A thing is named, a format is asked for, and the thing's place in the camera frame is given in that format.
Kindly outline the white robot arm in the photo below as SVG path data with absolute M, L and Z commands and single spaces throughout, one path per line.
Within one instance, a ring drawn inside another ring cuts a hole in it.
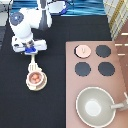
M 14 33 L 11 42 L 13 50 L 26 55 L 46 50 L 46 41 L 44 39 L 35 41 L 31 29 L 49 29 L 52 25 L 52 14 L 62 13 L 65 9 L 64 0 L 37 0 L 36 8 L 21 8 L 11 14 L 9 23 Z

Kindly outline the white and blue gripper body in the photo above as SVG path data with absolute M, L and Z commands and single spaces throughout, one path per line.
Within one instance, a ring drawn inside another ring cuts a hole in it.
M 39 51 L 47 49 L 45 40 L 20 39 L 16 36 L 12 37 L 11 45 L 16 53 L 24 53 L 25 55 L 37 54 Z

